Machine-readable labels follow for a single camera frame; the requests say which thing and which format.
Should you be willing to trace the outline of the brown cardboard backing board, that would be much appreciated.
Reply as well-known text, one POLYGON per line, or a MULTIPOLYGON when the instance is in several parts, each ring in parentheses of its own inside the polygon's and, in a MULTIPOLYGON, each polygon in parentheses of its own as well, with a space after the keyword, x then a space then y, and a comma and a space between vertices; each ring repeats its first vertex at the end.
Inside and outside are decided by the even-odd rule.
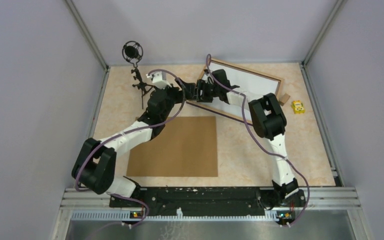
POLYGON ((130 151, 129 177, 217 177, 214 116, 176 117, 151 141, 130 151))

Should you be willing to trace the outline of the beach landscape photo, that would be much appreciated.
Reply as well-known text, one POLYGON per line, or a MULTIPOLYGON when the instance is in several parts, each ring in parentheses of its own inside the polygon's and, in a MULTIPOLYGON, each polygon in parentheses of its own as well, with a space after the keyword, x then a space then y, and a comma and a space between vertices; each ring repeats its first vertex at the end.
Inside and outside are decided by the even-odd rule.
MULTIPOLYGON (((238 92, 246 91, 259 96, 273 93, 278 96, 283 85, 282 78, 217 59, 211 60, 209 69, 211 71, 223 69, 230 84, 239 86, 239 89, 236 89, 238 92)), ((239 105, 230 105, 219 98, 214 98, 212 102, 198 102, 197 105, 223 115, 242 118, 241 100, 239 105)))

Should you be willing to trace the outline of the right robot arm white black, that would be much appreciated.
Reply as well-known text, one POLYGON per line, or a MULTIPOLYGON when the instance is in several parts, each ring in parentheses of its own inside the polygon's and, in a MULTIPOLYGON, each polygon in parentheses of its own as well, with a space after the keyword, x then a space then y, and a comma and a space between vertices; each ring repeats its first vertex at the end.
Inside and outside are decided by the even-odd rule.
POLYGON ((224 69, 204 69, 197 80, 193 100, 211 103, 221 102, 238 106, 245 127, 258 147, 272 157, 274 188, 273 200, 279 206, 301 202, 308 203, 300 189, 296 175, 303 176, 288 158, 286 148, 287 119, 274 93, 256 93, 231 84, 224 69))

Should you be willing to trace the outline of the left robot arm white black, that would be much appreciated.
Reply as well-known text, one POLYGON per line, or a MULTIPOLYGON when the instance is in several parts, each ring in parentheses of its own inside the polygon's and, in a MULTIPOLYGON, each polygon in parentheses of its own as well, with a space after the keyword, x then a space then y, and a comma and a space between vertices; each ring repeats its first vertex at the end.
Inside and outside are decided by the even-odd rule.
POLYGON ((140 202, 139 184, 123 176, 115 176, 118 155, 129 153, 136 146, 156 138, 169 121, 169 114, 176 104, 183 106, 193 99, 196 84, 175 78, 177 87, 165 80, 163 72, 150 75, 155 87, 151 92, 144 113, 129 127, 109 137, 96 140, 88 138, 80 150, 72 169, 75 188, 84 185, 94 193, 119 195, 129 207, 140 202))

